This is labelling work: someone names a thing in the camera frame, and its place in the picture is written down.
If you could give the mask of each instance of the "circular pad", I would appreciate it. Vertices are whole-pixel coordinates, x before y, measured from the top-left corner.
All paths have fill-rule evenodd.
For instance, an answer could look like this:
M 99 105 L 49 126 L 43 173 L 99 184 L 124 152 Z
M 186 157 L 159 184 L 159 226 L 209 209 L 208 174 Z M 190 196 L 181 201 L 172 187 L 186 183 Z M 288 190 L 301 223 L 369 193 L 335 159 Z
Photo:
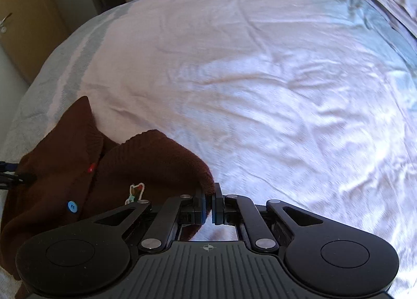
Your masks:
M 369 252 L 361 244 L 353 241 L 336 240 L 323 246 L 322 257 L 333 266 L 353 269 L 368 261 Z
M 284 262 L 309 288 L 340 297 L 383 291 L 398 271 L 397 253 L 386 241 L 330 221 L 299 229 Z
M 85 264 L 94 256 L 94 247 L 83 240 L 63 240 L 46 250 L 48 260 L 63 267 Z
M 82 221 L 34 236 L 16 255 L 24 284 L 49 297 L 95 293 L 119 279 L 129 262 L 116 228 Z

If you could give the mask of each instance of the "wooden door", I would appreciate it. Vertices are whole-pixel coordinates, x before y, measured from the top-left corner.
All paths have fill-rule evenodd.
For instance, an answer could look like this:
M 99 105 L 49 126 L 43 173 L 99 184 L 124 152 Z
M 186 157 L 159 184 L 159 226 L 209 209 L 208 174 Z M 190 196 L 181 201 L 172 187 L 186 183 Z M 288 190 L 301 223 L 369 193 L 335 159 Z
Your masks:
M 0 0 L 0 43 L 29 83 L 69 35 L 53 0 Z

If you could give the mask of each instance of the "bed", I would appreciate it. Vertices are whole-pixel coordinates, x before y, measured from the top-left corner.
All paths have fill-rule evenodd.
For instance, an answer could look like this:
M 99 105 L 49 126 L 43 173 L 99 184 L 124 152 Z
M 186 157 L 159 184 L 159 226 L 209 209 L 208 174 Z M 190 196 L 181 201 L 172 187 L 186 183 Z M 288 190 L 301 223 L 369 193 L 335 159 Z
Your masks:
M 19 161 L 87 95 L 116 142 L 156 128 L 225 194 L 278 198 L 387 240 L 400 257 L 390 293 L 416 298 L 416 72 L 415 44 L 369 0 L 135 1 L 54 51 L 0 160 Z M 235 238 L 209 224 L 194 237 Z M 0 298 L 18 286 L 1 273 Z

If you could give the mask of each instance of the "blue button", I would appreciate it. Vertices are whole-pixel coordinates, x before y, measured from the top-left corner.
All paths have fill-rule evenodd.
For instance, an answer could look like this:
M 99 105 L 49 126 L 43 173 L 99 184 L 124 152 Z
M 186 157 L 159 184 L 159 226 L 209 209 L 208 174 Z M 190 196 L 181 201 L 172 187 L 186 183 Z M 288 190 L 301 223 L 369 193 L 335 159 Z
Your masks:
M 72 212 L 72 213 L 76 213 L 76 211 L 78 211 L 78 206 L 76 203 L 74 203 L 73 201 L 68 201 L 68 209 Z

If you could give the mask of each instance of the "embroidered patch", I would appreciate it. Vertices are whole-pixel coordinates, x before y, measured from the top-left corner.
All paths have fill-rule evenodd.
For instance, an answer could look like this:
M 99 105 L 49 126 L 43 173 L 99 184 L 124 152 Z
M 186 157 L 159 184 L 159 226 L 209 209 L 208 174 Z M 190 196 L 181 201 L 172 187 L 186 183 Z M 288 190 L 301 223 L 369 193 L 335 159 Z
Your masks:
M 138 185 L 130 185 L 129 189 L 129 198 L 126 199 L 125 205 L 133 203 L 134 201 L 138 201 L 142 199 L 143 192 L 145 191 L 145 184 L 140 183 Z

